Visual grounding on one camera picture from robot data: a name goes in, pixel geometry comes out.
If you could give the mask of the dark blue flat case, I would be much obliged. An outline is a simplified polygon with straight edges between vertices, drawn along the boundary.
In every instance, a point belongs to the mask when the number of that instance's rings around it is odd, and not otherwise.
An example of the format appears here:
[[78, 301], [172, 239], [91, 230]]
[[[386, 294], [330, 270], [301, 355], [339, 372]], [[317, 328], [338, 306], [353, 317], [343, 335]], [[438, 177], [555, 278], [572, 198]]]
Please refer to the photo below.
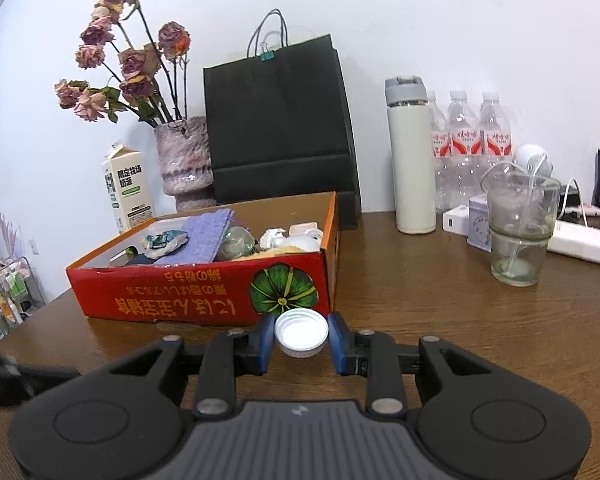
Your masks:
[[154, 262], [155, 259], [148, 258], [135, 247], [130, 246], [112, 256], [109, 265], [112, 268], [120, 268], [120, 266], [150, 266]]

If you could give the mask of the purple cleaning cloth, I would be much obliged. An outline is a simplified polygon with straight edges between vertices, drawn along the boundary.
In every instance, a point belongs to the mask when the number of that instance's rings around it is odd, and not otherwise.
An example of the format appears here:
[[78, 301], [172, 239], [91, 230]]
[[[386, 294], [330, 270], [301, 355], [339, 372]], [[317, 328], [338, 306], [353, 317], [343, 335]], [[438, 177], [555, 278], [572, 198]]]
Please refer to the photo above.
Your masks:
[[230, 226], [233, 214], [234, 211], [230, 208], [222, 208], [187, 217], [182, 227], [188, 235], [187, 243], [175, 252], [159, 258], [156, 265], [212, 263]]

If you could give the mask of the white plastic bottle cap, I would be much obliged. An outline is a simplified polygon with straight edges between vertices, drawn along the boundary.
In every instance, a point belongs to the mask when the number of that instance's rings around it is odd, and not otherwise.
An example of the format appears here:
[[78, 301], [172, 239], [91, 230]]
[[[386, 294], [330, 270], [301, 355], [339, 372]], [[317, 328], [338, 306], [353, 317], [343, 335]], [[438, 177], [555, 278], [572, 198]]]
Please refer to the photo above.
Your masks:
[[294, 309], [279, 315], [274, 334], [286, 356], [307, 359], [316, 356], [324, 348], [328, 324], [321, 313], [311, 309]]

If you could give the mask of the white square plastic case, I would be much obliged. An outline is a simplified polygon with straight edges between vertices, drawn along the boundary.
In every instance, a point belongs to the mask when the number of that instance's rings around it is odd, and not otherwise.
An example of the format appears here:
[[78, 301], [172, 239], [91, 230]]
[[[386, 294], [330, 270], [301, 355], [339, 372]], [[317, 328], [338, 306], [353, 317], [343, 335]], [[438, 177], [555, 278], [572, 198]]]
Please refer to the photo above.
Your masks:
[[289, 235], [302, 235], [318, 229], [318, 225], [315, 221], [296, 223], [289, 227]]

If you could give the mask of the red orange cardboard box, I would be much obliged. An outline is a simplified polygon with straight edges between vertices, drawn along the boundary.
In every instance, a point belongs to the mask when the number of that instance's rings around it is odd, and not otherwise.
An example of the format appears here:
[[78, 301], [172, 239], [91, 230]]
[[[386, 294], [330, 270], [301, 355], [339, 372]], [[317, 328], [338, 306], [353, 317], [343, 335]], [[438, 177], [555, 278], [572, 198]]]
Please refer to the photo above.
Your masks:
[[329, 315], [335, 307], [338, 266], [336, 194], [252, 200], [228, 208], [256, 235], [316, 222], [323, 238], [315, 252], [210, 263], [114, 264], [126, 248], [140, 249], [146, 235], [181, 229], [202, 212], [149, 219], [68, 265], [68, 280], [83, 313], [108, 320], [233, 326], [252, 325], [262, 314], [293, 308]]

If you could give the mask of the white round desk fan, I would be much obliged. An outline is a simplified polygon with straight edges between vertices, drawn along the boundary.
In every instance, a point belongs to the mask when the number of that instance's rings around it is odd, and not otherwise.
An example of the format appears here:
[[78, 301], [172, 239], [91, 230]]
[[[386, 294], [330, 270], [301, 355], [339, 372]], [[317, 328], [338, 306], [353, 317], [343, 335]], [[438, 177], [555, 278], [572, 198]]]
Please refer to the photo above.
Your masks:
[[514, 162], [530, 176], [549, 178], [553, 172], [550, 156], [538, 144], [521, 145], [515, 153]]

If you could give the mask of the black paper shopping bag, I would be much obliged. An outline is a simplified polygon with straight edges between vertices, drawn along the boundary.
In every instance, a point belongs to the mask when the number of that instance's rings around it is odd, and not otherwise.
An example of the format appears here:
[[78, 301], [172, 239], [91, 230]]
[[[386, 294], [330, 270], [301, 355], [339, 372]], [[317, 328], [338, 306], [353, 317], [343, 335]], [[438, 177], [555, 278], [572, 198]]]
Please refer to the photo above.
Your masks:
[[221, 204], [333, 192], [341, 229], [361, 217], [354, 137], [337, 50], [325, 35], [290, 44], [280, 29], [271, 61], [260, 32], [238, 61], [204, 70], [216, 200]]

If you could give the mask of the blue white crumpled wrapper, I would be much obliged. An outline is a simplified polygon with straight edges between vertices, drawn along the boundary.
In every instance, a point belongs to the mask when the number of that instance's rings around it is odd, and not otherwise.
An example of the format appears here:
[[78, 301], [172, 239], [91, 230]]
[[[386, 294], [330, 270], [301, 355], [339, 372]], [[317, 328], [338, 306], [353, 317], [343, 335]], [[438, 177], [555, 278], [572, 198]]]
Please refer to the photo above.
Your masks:
[[158, 234], [147, 234], [142, 241], [144, 255], [149, 259], [158, 260], [176, 252], [186, 245], [188, 240], [188, 233], [183, 230], [166, 230]]

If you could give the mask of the pink marbled ceramic vase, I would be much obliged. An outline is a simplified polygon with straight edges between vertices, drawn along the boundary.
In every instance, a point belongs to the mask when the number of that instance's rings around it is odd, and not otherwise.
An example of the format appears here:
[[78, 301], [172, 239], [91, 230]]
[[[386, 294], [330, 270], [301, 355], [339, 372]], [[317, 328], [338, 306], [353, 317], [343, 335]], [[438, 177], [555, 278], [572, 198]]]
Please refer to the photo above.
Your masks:
[[155, 136], [163, 193], [174, 198], [176, 210], [215, 206], [207, 118], [168, 122]]

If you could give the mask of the teal binder clip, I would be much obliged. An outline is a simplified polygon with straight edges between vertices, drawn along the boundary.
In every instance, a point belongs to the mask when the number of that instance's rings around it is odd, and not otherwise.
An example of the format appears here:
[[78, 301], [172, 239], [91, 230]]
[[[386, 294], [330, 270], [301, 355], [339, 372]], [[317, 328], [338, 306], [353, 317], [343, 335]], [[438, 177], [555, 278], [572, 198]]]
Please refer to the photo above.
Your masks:
[[274, 58], [274, 56], [274, 51], [265, 42], [262, 42], [260, 60], [262, 62], [271, 61]]

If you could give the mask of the white charger adapter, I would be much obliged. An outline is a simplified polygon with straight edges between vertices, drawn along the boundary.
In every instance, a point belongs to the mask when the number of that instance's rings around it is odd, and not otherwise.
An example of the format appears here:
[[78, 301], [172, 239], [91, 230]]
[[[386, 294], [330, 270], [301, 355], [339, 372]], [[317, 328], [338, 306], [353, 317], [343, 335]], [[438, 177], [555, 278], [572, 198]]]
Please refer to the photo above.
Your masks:
[[469, 207], [460, 205], [442, 214], [442, 229], [445, 232], [467, 236], [469, 230]]

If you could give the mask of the dried pink rose bouquet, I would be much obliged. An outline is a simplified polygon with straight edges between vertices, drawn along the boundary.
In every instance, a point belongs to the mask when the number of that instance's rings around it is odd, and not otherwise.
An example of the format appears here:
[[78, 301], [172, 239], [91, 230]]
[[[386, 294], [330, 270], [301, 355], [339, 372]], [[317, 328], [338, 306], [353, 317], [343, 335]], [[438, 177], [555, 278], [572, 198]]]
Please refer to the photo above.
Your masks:
[[61, 79], [54, 85], [58, 105], [86, 122], [114, 124], [129, 112], [156, 128], [188, 118], [188, 55], [192, 38], [170, 21], [156, 34], [149, 28], [140, 0], [97, 0], [80, 35], [76, 64], [82, 70], [102, 67], [106, 84]]

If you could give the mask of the white tissue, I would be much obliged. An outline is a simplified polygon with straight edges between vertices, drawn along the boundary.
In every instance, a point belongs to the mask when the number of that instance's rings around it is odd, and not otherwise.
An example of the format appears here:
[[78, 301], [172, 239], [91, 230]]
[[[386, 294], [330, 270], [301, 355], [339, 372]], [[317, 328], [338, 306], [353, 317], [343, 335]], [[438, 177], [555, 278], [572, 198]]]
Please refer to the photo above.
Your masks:
[[283, 229], [269, 229], [260, 237], [259, 247], [262, 250], [296, 248], [302, 252], [319, 252], [323, 236], [320, 229], [308, 229], [289, 235]]

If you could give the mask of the white power strip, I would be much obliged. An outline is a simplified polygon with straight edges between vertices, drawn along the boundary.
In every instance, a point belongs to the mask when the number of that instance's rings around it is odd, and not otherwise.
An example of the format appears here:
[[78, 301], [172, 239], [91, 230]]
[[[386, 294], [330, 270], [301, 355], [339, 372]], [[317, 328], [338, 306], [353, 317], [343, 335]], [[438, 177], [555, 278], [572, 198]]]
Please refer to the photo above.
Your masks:
[[558, 220], [547, 250], [600, 264], [600, 229]]

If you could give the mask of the middle water bottle red label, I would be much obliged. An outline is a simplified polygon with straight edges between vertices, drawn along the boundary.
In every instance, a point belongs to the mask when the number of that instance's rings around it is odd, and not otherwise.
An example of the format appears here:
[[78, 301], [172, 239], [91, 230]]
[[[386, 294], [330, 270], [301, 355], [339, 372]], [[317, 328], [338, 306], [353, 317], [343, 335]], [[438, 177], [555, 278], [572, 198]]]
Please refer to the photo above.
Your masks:
[[449, 162], [450, 207], [467, 206], [481, 192], [482, 137], [478, 117], [468, 103], [465, 90], [451, 90], [446, 131], [451, 141]]

